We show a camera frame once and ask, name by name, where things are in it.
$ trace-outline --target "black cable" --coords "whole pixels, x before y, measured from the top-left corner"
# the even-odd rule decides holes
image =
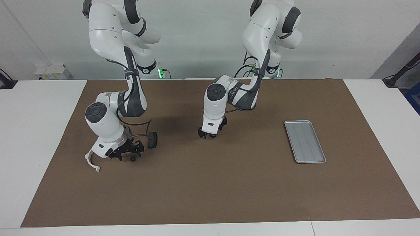
[[[130,90],[130,94],[123,100],[123,102],[122,103],[120,103],[120,104],[118,104],[117,105],[117,118],[119,119],[119,121],[121,122],[121,123],[123,123],[123,124],[126,124],[126,125],[128,125],[128,126],[143,126],[143,125],[145,125],[145,124],[147,124],[147,130],[146,131],[148,131],[149,130],[149,125],[150,125],[150,122],[152,122],[152,120],[150,120],[150,121],[148,121],[148,122],[145,122],[145,123],[141,123],[141,124],[131,124],[131,123],[127,123],[127,122],[125,122],[125,121],[123,121],[122,119],[121,119],[121,117],[120,117],[120,115],[118,114],[118,112],[119,112],[119,109],[120,109],[120,106],[122,105],[122,104],[124,104],[128,99],[130,99],[130,97],[133,95],[133,92],[134,92],[134,83],[132,83],[131,84],[131,90]]]
[[[10,75],[8,74],[8,73],[6,73],[6,71],[4,71],[3,69],[0,69],[0,71],[3,71],[3,73],[5,74],[5,75],[7,75],[7,77],[9,77],[10,79],[12,79],[12,77],[10,77]]]
[[[254,72],[253,70],[249,70],[247,72],[244,73],[244,75],[242,75],[242,77],[245,77],[245,74],[248,73],[247,77],[250,75],[251,72]]]
[[[167,70],[167,69],[163,69],[162,71],[167,71],[167,72],[169,72],[169,78],[171,78],[171,79],[172,79],[172,75],[171,75],[171,72],[170,72],[169,70]]]
[[[389,78],[389,77],[393,77],[393,76],[395,76],[396,74],[394,74],[394,75],[391,75],[391,76],[387,76],[387,77],[385,77],[385,78],[383,78],[383,79],[387,79],[387,78]]]
[[[126,70],[128,70],[128,68],[127,68],[125,65],[123,65],[123,64],[121,64],[121,63],[119,63],[119,62],[116,62],[116,61],[114,61],[114,60],[109,60],[109,59],[106,59],[106,61],[111,62],[111,63],[114,63],[114,64],[118,64],[118,65],[120,65],[120,66],[124,67]]]
[[[254,73],[257,73],[258,74],[258,76],[262,76],[263,78],[264,78],[264,76],[262,75],[262,74],[260,74],[260,69],[258,69],[258,71],[253,71]],[[239,90],[242,90],[242,91],[245,91],[245,92],[255,92],[255,91],[252,91],[252,90],[246,90],[246,89],[243,89],[243,88],[238,88]]]
[[[244,66],[242,66],[241,68],[239,68],[239,70],[236,72],[236,74],[235,74],[234,78],[236,78],[236,76],[239,74],[239,72],[241,72],[241,70],[242,70],[243,68],[245,68],[245,67],[249,67],[249,65],[244,65]]]
[[[250,59],[250,58],[253,58],[253,59],[255,59],[256,61],[258,61],[258,59],[257,59],[256,57],[250,56],[250,57],[247,57],[247,58],[245,59],[245,62],[246,62],[248,59]]]
[[[411,69],[413,69],[414,67],[416,67],[418,64],[420,64],[420,61],[419,62],[417,62],[414,66],[412,66],[412,67],[408,67],[407,65],[405,65],[407,68],[408,68],[408,71],[409,70],[411,70]],[[393,76],[396,76],[396,74],[393,74],[393,75],[391,75],[391,76],[387,76],[387,77],[385,77],[385,78],[383,78],[383,79],[387,79],[387,78],[390,78],[390,77],[393,77]]]
[[[281,70],[281,75],[280,75],[280,79],[282,79],[283,78],[283,69],[282,68],[280,68],[279,70]]]
[[[247,61],[247,55],[248,55],[248,52],[245,52],[245,57],[244,57],[244,63],[243,63],[243,65],[245,65],[245,62]]]
[[[226,111],[226,112],[225,112],[225,114],[226,114],[226,113],[231,113],[231,112],[234,112],[234,111],[237,111],[237,110],[238,110],[238,109],[235,109],[235,110],[228,110],[228,111]]]

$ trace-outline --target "white wall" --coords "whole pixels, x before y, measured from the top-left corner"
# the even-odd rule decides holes
[[[121,78],[89,46],[83,0],[2,0],[52,63],[64,63],[76,79]],[[144,17],[158,25],[152,45],[162,66],[178,78],[233,76],[242,65],[242,30],[252,0],[142,0]],[[304,41],[286,50],[285,78],[368,79],[420,19],[418,0],[295,0]],[[33,59],[0,22],[0,65],[18,79],[32,79]]]
[[[420,24],[398,46],[391,56],[372,75],[371,79],[381,79],[396,74],[420,52]],[[420,83],[420,66],[405,73],[397,81],[399,88],[411,88]]]

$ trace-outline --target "silver tray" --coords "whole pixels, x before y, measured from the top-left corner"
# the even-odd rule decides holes
[[[324,163],[326,161],[310,121],[285,121],[284,125],[297,163]]]

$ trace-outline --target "white table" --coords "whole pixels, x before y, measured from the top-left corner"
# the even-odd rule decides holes
[[[420,208],[420,116],[382,81],[345,83]],[[0,90],[0,235],[420,235],[420,219],[19,228],[85,84],[19,81],[13,90]]]

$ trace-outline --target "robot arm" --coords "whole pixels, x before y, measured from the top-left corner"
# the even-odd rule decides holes
[[[142,50],[134,43],[137,42],[136,36],[122,29],[123,26],[134,22],[132,18],[129,20],[130,17],[125,11],[120,11],[121,9],[127,9],[127,6],[124,6],[124,3],[127,2],[130,1],[97,0],[88,4],[87,17],[89,18],[91,47],[98,55],[124,68],[125,79],[129,88],[128,91],[101,93],[96,98],[95,103],[86,109],[86,122],[92,131],[98,135],[91,151],[85,156],[91,166],[93,166],[90,162],[92,153],[96,153],[102,158],[109,156],[121,160],[122,153],[133,152],[140,155],[144,151],[140,141],[133,144],[130,130],[122,126],[119,121],[119,116],[140,117],[147,109],[146,98],[140,83],[140,73],[137,69],[139,67],[137,59],[144,59]],[[141,31],[140,27],[143,28],[143,26],[139,24],[137,26],[130,26],[130,30]]]
[[[137,62],[136,66],[143,76],[154,76],[158,74],[158,62],[155,60],[152,50],[148,47],[160,41],[160,31],[153,25],[148,24],[141,16],[139,1],[137,0],[85,0],[83,3],[83,14],[86,18],[92,19],[92,6],[97,4],[109,4],[114,7],[115,17],[119,19],[119,26],[122,28],[123,42],[128,46]],[[94,16],[98,22],[101,15]]]
[[[254,0],[250,15],[242,43],[255,59],[257,68],[248,85],[222,76],[207,88],[203,125],[198,130],[200,137],[206,138],[208,134],[215,137],[227,124],[226,103],[240,111],[253,110],[266,72],[274,74],[279,67],[279,47],[295,48],[302,40],[302,34],[295,29],[300,22],[300,11],[293,6],[293,1]]]

